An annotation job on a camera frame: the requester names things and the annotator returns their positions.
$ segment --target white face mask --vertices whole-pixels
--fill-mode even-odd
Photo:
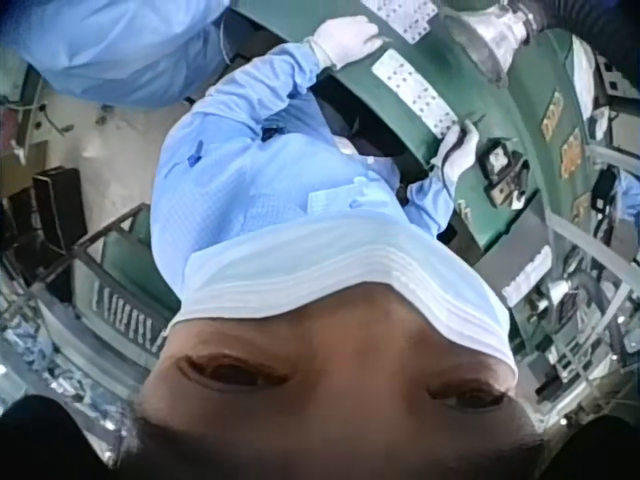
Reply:
[[[271,317],[365,282],[390,285],[443,336],[517,374],[509,314],[480,276],[419,228],[365,210],[307,217],[193,254],[170,327]]]

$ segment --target blue fabric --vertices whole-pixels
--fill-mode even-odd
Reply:
[[[618,181],[619,215],[630,220],[640,232],[640,181],[624,170],[620,170]]]
[[[446,227],[453,202],[439,175],[411,190],[403,212],[391,160],[369,165],[338,150],[307,92],[319,72],[308,45],[277,47],[212,87],[169,133],[154,185],[152,247],[179,297],[193,253],[303,219],[318,192],[329,191],[336,205],[334,194],[348,187],[352,198],[339,198],[345,215],[384,212],[407,224],[410,219],[431,237]],[[263,142],[266,128],[280,133]]]
[[[222,72],[221,15],[230,0],[26,0],[0,41],[53,88],[107,105],[162,107]],[[225,47],[252,32],[233,12]]]

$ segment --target floor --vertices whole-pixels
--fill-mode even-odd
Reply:
[[[33,141],[49,141],[48,167],[80,169],[90,233],[139,203],[150,203],[162,142],[187,112],[186,104],[153,111],[115,109],[106,124],[98,126],[98,104],[48,89],[42,100],[59,128],[73,125],[73,130],[61,137],[43,121]]]

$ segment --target hand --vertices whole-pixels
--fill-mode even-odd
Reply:
[[[431,162],[436,167],[444,168],[443,177],[445,181],[453,183],[453,186],[460,175],[476,162],[476,149],[480,141],[473,123],[467,120],[463,127],[464,131],[459,125],[451,127],[438,149],[438,155]]]
[[[363,15],[327,20],[307,39],[323,68],[336,70],[363,59],[382,46],[379,29]]]

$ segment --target brass plate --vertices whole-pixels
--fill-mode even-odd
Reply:
[[[560,176],[566,180],[582,164],[582,134],[576,128],[567,143],[562,147],[562,164],[560,165]]]
[[[589,212],[591,207],[591,192],[587,192],[581,197],[576,198],[573,202],[573,208],[571,210],[571,221],[574,225],[580,225],[584,217]]]
[[[551,137],[553,137],[553,132],[556,131],[556,127],[558,126],[558,121],[560,120],[560,115],[562,115],[563,108],[564,98],[562,97],[560,92],[555,92],[540,127],[542,128],[544,139],[547,142],[551,140]]]

